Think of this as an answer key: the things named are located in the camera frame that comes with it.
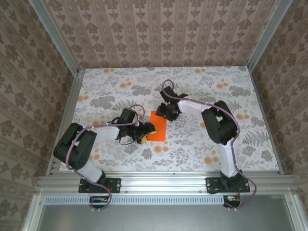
table surface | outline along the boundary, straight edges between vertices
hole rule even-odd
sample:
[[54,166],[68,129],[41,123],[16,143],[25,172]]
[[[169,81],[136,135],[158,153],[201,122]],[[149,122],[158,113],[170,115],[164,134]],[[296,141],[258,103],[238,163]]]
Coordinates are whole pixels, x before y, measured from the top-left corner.
[[[73,122],[104,124],[135,103],[151,111],[164,102],[159,92],[165,79],[175,82],[177,94],[214,103],[226,102],[236,117],[240,137],[235,142],[242,170],[279,170],[259,107],[255,89],[244,66],[87,69]],[[215,171],[218,149],[204,123],[190,114],[167,122],[166,141],[122,146],[118,141],[94,145],[90,159],[104,171]]]

wallpaper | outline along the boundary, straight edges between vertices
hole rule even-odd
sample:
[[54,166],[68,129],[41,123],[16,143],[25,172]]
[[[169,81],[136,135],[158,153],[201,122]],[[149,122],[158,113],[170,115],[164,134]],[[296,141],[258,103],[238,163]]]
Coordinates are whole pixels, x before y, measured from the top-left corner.
[[[171,78],[174,91],[189,98],[215,103],[223,100],[236,117],[240,137],[234,143],[243,171],[278,171],[247,67],[148,67],[87,69],[73,122],[83,126],[105,124],[125,107],[141,104],[144,122],[164,103],[162,83]],[[141,108],[134,108],[142,116]],[[104,171],[219,171],[218,146],[209,138],[201,117],[180,114],[167,121],[164,142],[119,145],[119,140],[95,144],[90,160]],[[60,170],[67,170],[62,164]]]
[[0,230],[16,231],[44,175],[72,77],[28,1],[0,1]]
[[308,212],[308,1],[294,0],[253,76],[282,166]]
[[43,0],[79,68],[246,65],[278,0]]

cable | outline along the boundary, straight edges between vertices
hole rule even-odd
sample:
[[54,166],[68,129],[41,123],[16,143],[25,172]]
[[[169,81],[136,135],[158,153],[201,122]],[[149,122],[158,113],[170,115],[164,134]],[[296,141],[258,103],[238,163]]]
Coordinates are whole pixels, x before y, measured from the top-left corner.
[[236,136],[233,138],[233,140],[231,141],[231,152],[232,152],[232,157],[233,157],[233,164],[234,164],[234,168],[236,169],[236,171],[242,176],[244,177],[246,180],[248,180],[249,182],[251,182],[253,184],[253,186],[255,187],[254,189],[254,192],[252,193],[251,197],[241,206],[237,207],[237,208],[234,208],[233,206],[231,206],[230,204],[226,203],[226,205],[230,206],[231,209],[240,209],[240,208],[243,208],[244,206],[246,206],[251,200],[252,198],[255,196],[256,192],[257,192],[257,185],[251,180],[249,179],[247,176],[245,176],[237,167],[236,165],[236,159],[235,159],[235,152],[234,152],[234,147],[233,147],[233,144],[235,142],[235,140],[239,137],[240,135],[240,126],[238,124],[238,122],[236,121],[236,119],[233,117],[233,115],[231,113],[229,113],[228,111],[226,111],[225,109],[219,107],[219,106],[216,106],[214,104],[211,104],[211,103],[205,103],[205,102],[202,102],[202,101],[198,101],[198,100],[193,100],[193,99],[189,99],[189,98],[179,98],[179,97],[173,97],[171,95],[168,95],[165,90],[164,90],[164,85],[166,82],[170,82],[172,84],[172,89],[174,88],[174,83],[171,79],[166,79],[163,84],[162,84],[162,91],[163,93],[169,97],[169,98],[172,98],[172,99],[175,99],[175,100],[182,100],[182,101],[192,101],[192,102],[195,102],[195,103],[199,103],[199,104],[202,104],[202,105],[207,105],[207,106],[210,106],[210,107],[214,107],[214,108],[217,108],[219,110],[221,110],[222,112],[224,112],[225,114],[227,114],[235,123],[236,125],[236,128],[237,128],[237,134]]
[[[144,117],[144,114],[145,114],[145,109],[144,109],[144,107],[143,107],[142,105],[140,105],[140,104],[135,104],[135,105],[133,105],[133,106],[140,106],[140,107],[143,109],[143,116],[142,116],[142,117]],[[88,130],[88,129],[93,129],[93,128],[104,128],[104,127],[121,127],[121,126],[129,126],[129,125],[135,125],[135,124],[137,124],[137,123],[139,123],[139,122],[142,122],[142,120],[139,119],[139,120],[137,120],[137,121],[135,121],[135,122],[127,123],[127,124],[101,124],[101,125],[89,126],[89,127],[83,128],[83,129],[76,135],[76,137],[75,137],[74,140],[72,141],[71,146],[70,146],[69,149],[68,149],[68,152],[67,152],[67,155],[66,155],[66,159],[65,159],[65,165],[66,165],[67,169],[68,169],[68,170],[73,170],[76,174],[78,174],[79,176],[81,176],[82,178],[84,178],[84,179],[85,179],[87,182],[89,182],[90,184],[93,184],[93,185],[95,185],[95,186],[99,186],[99,187],[105,189],[105,190],[108,192],[108,194],[109,194],[109,200],[108,200],[108,202],[106,203],[106,205],[102,208],[102,210],[103,210],[103,209],[106,209],[107,206],[108,206],[108,205],[110,204],[110,202],[111,202],[112,194],[111,194],[110,190],[109,190],[108,188],[106,188],[106,187],[105,187],[104,185],[102,185],[102,184],[97,184],[97,183],[95,183],[95,182],[92,182],[91,180],[89,180],[88,178],[86,178],[85,176],[83,176],[82,174],[80,174],[79,172],[77,172],[76,170],[74,170],[73,168],[71,168],[70,165],[69,165],[69,163],[68,163],[68,161],[69,161],[69,156],[71,155],[71,152],[72,152],[72,150],[73,150],[73,147],[74,147],[75,143],[77,142],[77,140],[79,139],[79,137],[80,137],[86,130]],[[91,202],[90,206],[91,206],[92,210],[95,210],[95,208],[93,207],[93,202]]]

patterned wallpaper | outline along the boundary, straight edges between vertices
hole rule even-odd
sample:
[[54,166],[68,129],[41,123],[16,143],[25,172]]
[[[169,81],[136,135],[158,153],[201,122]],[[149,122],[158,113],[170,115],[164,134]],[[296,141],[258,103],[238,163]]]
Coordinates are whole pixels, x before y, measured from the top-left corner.
[[43,0],[79,68],[246,65],[278,0]]
[[22,226],[72,76],[28,1],[0,1],[0,230]]
[[283,168],[308,214],[308,0],[293,0],[253,76]]

purple cable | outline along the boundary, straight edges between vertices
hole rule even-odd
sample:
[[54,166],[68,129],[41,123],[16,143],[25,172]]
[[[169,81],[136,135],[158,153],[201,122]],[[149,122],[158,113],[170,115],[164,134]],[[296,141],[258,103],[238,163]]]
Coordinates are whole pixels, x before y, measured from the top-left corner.
[[[141,107],[142,110],[143,110],[142,118],[139,119],[139,120],[137,120],[137,121],[135,121],[135,122],[127,123],[127,124],[101,124],[101,125],[89,126],[89,127],[83,128],[83,129],[76,135],[75,139],[72,141],[72,144],[71,144],[71,146],[69,147],[69,149],[68,149],[68,151],[67,151],[67,155],[66,155],[66,159],[65,159],[65,165],[66,165],[67,169],[68,169],[68,170],[74,170],[72,167],[69,166],[69,163],[68,163],[68,161],[69,161],[69,156],[71,155],[71,152],[72,152],[72,150],[73,150],[73,147],[74,147],[75,143],[77,142],[78,138],[79,138],[86,130],[88,130],[88,129],[93,129],[93,128],[129,126],[129,125],[135,125],[135,124],[137,124],[137,123],[139,123],[139,122],[142,122],[142,119],[144,118],[144,115],[145,115],[145,109],[144,109],[144,107],[143,107],[142,105],[140,105],[140,104],[134,104],[134,105],[132,105],[130,108],[132,108],[132,107],[134,107],[134,106],[139,106],[139,107]],[[108,202],[105,204],[105,206],[102,208],[102,210],[105,209],[105,208],[107,208],[107,206],[110,204],[111,199],[112,199],[112,194],[111,194],[110,190],[109,190],[108,188],[106,188],[106,187],[105,187],[104,185],[102,185],[102,184],[98,184],[98,183],[92,182],[91,180],[89,180],[88,178],[86,178],[85,176],[83,176],[83,175],[82,175],[81,173],[79,173],[78,171],[74,170],[74,172],[75,172],[77,175],[81,176],[81,178],[84,178],[84,179],[85,179],[87,182],[89,182],[90,184],[93,184],[93,185],[95,185],[95,186],[99,186],[99,187],[105,189],[105,190],[108,192],[108,194],[109,194],[109,200],[108,200]],[[95,198],[95,199],[93,199],[93,200],[91,201],[90,207],[91,207],[92,209],[95,209],[95,208],[93,207],[93,202],[94,202],[95,200],[97,200],[97,199],[99,199],[99,197],[97,197],[97,198]]]
[[174,83],[171,79],[166,79],[164,82],[163,82],[163,85],[162,85],[162,91],[163,93],[168,96],[169,98],[172,98],[172,99],[175,99],[175,100],[182,100],[182,101],[192,101],[192,102],[195,102],[195,103],[199,103],[199,104],[202,104],[202,105],[207,105],[207,106],[211,106],[211,107],[214,107],[214,108],[217,108],[219,110],[221,110],[222,112],[226,113],[235,123],[236,125],[236,128],[237,128],[237,134],[236,136],[233,138],[233,140],[231,141],[231,152],[232,152],[232,157],[233,157],[233,165],[236,169],[236,171],[242,176],[244,177],[246,180],[248,180],[249,182],[251,182],[255,189],[254,189],[254,192],[252,193],[251,197],[241,206],[237,207],[237,208],[234,208],[232,205],[228,204],[225,202],[226,205],[230,206],[232,209],[240,209],[240,208],[243,208],[244,206],[246,206],[251,200],[252,198],[255,196],[256,192],[257,192],[257,185],[251,180],[249,179],[247,176],[245,176],[237,167],[236,165],[236,159],[235,159],[235,152],[234,152],[234,147],[233,147],[233,144],[235,142],[235,140],[239,137],[240,135],[240,126],[238,124],[238,122],[236,121],[236,119],[233,117],[232,114],[230,114],[228,111],[226,111],[225,109],[221,108],[221,107],[218,107],[214,104],[211,104],[211,103],[205,103],[205,102],[202,102],[202,101],[198,101],[198,100],[193,100],[193,99],[189,99],[189,98],[179,98],[179,97],[173,97],[171,95],[168,95],[165,90],[164,90],[164,85],[166,82],[170,82],[172,84],[172,89],[174,89]]

